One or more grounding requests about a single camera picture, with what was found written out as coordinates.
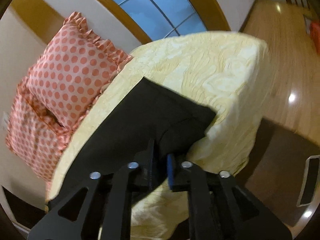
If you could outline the front polka dot pillow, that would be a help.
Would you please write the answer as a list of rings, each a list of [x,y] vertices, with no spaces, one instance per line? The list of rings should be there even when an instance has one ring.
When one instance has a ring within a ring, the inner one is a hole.
[[[132,56],[88,28],[79,12],[65,19],[28,74],[27,87],[57,118],[73,129],[95,98]]]

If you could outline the window with wooden frame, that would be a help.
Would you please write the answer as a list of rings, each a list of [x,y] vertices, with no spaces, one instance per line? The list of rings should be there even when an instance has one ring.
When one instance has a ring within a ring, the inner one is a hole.
[[[229,31],[217,0],[97,0],[142,44],[162,38]]]

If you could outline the black pants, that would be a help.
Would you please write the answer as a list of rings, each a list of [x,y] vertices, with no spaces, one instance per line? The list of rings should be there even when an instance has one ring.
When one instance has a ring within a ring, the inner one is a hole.
[[[167,156],[184,159],[191,146],[205,136],[216,113],[142,78],[105,118],[82,146],[63,180],[57,197],[49,201],[52,209],[91,172],[117,172],[133,161],[135,154],[155,141],[157,166],[152,189],[167,177]]]

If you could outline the rear polka dot pillow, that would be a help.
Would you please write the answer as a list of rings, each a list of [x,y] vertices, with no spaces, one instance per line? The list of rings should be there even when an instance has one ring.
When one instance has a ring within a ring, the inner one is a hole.
[[[37,177],[50,183],[72,133],[31,93],[27,81],[24,77],[17,85],[5,141]]]

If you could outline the polka dot pillow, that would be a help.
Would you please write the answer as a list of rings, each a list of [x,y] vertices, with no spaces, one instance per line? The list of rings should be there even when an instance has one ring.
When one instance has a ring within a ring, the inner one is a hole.
[[[73,129],[95,98],[132,56],[88,28],[79,12],[65,19],[28,74],[27,87],[57,118]]]
[[[27,81],[24,77],[17,85],[5,141],[37,177],[50,183],[72,133],[31,93]]]

